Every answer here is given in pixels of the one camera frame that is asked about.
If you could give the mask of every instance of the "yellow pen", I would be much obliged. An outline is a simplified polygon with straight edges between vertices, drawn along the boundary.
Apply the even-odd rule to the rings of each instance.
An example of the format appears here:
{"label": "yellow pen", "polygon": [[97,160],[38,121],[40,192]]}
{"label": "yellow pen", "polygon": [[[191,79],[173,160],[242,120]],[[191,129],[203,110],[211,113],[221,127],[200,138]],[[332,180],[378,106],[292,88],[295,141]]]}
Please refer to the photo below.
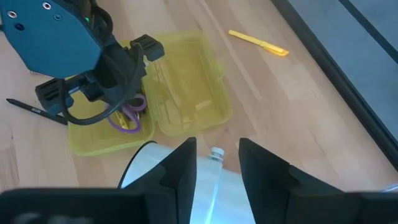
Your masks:
{"label": "yellow pen", "polygon": [[126,117],[119,111],[116,111],[116,117],[119,120],[119,124],[123,129],[129,129],[129,123],[126,121]]}
{"label": "yellow pen", "polygon": [[254,44],[258,45],[258,46],[261,46],[263,49],[269,51],[270,53],[272,53],[274,55],[278,55],[278,56],[283,57],[283,56],[286,56],[286,55],[289,54],[288,50],[282,49],[282,48],[280,48],[278,46],[275,46],[275,45],[272,45],[272,44],[270,44],[268,42],[265,42],[263,40],[259,40],[257,38],[242,34],[240,32],[236,32],[236,31],[230,30],[228,33],[230,35],[233,35],[233,36],[238,37],[240,39],[246,40],[246,41],[248,41],[250,43],[254,43]]}

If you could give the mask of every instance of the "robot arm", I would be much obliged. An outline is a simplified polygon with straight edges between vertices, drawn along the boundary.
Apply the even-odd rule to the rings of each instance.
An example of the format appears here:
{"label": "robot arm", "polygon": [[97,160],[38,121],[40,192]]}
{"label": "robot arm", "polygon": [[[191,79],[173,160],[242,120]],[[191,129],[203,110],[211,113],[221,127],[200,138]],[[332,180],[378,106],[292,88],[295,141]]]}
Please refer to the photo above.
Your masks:
{"label": "robot arm", "polygon": [[[144,56],[154,61],[164,55],[162,44],[148,35],[131,41],[130,49],[121,47],[111,16],[95,0],[0,3],[2,31],[27,68],[54,77],[35,89],[41,105],[71,123],[93,124],[119,110],[141,89]],[[110,107],[92,118],[74,118],[68,108],[76,91]]]}

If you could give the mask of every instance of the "gray floor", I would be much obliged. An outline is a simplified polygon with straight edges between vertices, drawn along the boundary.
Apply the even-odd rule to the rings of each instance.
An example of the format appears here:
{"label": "gray floor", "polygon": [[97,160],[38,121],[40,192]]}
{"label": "gray floor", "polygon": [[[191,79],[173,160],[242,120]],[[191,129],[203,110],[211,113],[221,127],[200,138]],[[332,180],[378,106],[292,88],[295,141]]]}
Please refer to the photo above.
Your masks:
{"label": "gray floor", "polygon": [[[379,119],[398,139],[398,65],[395,61],[339,1],[289,1]],[[351,1],[369,16],[369,21],[391,40],[394,47],[398,47],[398,1]]]}

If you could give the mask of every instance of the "wooden surface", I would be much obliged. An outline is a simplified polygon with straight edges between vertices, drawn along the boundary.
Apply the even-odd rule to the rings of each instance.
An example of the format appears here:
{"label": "wooden surface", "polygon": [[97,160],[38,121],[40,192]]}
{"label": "wooden surface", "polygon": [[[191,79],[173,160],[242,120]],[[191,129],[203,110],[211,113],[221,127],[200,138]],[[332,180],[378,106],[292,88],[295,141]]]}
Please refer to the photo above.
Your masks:
{"label": "wooden surface", "polygon": [[[233,118],[197,136],[200,154],[226,151],[224,166],[239,172],[238,141],[249,137],[295,166],[344,190],[379,190],[397,172],[269,0],[98,1],[112,15],[119,40],[200,29],[226,72]],[[276,57],[227,34],[247,33],[290,50]],[[0,191],[16,187],[115,187],[136,149],[99,157],[74,156],[62,125],[6,103],[39,106],[30,74],[0,36]],[[155,140],[178,146],[186,136]]]}

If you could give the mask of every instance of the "yellow plastic container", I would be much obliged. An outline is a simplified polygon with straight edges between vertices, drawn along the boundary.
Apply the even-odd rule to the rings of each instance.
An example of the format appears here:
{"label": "yellow plastic container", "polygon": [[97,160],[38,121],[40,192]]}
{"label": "yellow plastic container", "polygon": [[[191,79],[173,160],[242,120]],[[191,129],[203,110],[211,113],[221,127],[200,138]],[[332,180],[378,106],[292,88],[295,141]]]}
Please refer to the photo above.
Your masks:
{"label": "yellow plastic container", "polygon": [[[138,134],[123,134],[106,120],[90,126],[69,124],[73,152],[96,156],[152,139],[157,123],[165,134],[195,134],[225,123],[232,115],[228,93],[222,81],[223,71],[199,32],[167,34],[156,37],[165,47],[165,56],[150,63],[142,79],[148,100],[147,113]],[[73,95],[70,109],[78,118],[87,118],[104,110],[103,102],[90,103],[82,93]]]}

